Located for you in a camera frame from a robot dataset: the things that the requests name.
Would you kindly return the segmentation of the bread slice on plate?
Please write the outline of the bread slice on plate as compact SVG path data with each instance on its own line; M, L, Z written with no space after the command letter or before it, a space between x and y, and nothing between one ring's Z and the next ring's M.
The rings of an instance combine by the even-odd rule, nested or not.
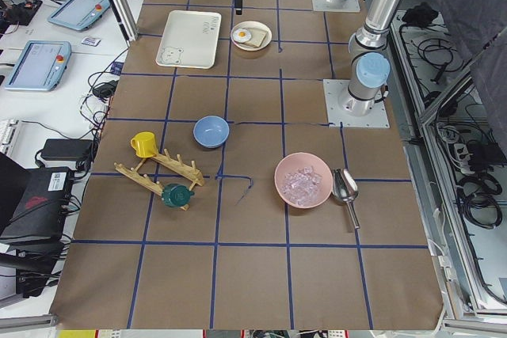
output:
M265 38L267 37L267 32L265 30L257 28L252 28L248 30L250 30L252 38L248 42L245 42L244 45L255 48L260 47L263 44Z

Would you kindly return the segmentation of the dark green mug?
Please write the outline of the dark green mug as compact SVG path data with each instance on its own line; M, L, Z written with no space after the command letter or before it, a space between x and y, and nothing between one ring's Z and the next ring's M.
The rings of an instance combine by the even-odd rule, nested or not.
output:
M167 207L178 207L183 210L189 208L189 201L195 192L183 184L168 184L162 190L162 201Z

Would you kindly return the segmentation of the near teach pendant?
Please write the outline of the near teach pendant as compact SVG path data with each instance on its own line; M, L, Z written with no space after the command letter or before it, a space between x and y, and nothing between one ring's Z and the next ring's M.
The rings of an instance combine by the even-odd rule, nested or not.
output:
M5 84L6 90L49 92L60 82L71 57L67 41L29 40Z

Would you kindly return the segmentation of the black power adapter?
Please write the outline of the black power adapter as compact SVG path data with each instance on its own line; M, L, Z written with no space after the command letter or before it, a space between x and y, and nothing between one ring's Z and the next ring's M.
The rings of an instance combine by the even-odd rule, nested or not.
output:
M45 161L78 162L89 156L90 139L47 139L38 155Z

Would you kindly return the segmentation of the far teach pendant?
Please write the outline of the far teach pendant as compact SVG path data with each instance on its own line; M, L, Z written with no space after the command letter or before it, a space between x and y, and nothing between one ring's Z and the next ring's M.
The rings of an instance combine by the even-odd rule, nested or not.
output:
M48 22L82 31L98 21L109 8L109 0L66 0L48 17Z

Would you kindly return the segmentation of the teach pendant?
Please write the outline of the teach pendant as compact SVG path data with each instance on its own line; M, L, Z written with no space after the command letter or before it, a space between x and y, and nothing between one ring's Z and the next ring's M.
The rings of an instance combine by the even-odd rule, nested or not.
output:
M49 92L60 82L71 57L67 41L29 40L5 84L6 90Z
M109 0L66 0L48 17L48 22L82 31L98 21L109 8Z

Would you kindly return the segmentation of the black red computer box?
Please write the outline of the black red computer box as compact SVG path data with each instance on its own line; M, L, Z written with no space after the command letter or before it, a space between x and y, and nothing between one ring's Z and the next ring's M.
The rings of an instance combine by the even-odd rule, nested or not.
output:
M58 241L74 171L66 166L25 169L1 155L1 243Z

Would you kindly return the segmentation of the blue bowl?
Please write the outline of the blue bowl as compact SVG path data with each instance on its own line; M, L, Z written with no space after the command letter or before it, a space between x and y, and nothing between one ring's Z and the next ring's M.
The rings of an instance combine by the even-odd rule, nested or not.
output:
M228 122L220 116L205 116L193 128L194 139L205 148L222 146L230 133Z

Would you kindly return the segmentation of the yellow mug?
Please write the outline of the yellow mug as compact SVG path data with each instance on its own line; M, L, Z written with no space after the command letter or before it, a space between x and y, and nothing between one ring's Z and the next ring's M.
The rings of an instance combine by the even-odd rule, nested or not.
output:
M151 131L137 133L131 138L130 144L139 158L151 158L158 153L155 134Z

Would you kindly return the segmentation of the dark fabric cover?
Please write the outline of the dark fabric cover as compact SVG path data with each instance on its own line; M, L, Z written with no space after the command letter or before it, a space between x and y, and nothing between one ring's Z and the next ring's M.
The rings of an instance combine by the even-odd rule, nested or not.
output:
M506 0L436 0L502 151L506 151Z

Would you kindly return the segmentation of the cream bear tray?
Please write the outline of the cream bear tray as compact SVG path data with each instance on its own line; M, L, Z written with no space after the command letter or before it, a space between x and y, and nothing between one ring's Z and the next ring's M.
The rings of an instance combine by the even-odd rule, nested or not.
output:
M215 12L169 13L155 56L159 66L210 69L215 64L222 16Z

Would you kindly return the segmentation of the fried egg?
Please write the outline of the fried egg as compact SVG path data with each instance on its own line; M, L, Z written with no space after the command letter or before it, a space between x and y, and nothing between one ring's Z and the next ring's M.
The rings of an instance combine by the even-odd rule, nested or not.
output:
M233 41L244 44L245 42L248 42L251 40L252 34L250 30L245 28L237 28L232 31L232 39Z

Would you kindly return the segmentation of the round cream plate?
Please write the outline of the round cream plate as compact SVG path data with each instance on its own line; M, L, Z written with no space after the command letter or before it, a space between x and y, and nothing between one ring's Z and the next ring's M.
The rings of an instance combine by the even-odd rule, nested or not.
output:
M272 41L271 29L259 21L237 23L230 33L232 43L243 51L260 51Z

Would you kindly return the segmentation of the metal scoop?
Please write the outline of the metal scoop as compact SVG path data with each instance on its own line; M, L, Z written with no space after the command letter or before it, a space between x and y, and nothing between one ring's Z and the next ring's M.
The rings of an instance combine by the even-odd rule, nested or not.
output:
M359 194L356 181L347 169L333 169L332 175L334 181L333 195L347 206L354 229L358 230L360 223L353 206L353 201Z

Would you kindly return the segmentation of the white power strip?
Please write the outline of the white power strip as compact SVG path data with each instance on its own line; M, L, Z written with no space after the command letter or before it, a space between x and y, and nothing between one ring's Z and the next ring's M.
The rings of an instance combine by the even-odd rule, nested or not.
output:
M473 174L474 172L471 170L469 165L471 154L467 149L467 145L461 142L456 142L453 144L453 150L459 171L464 175Z

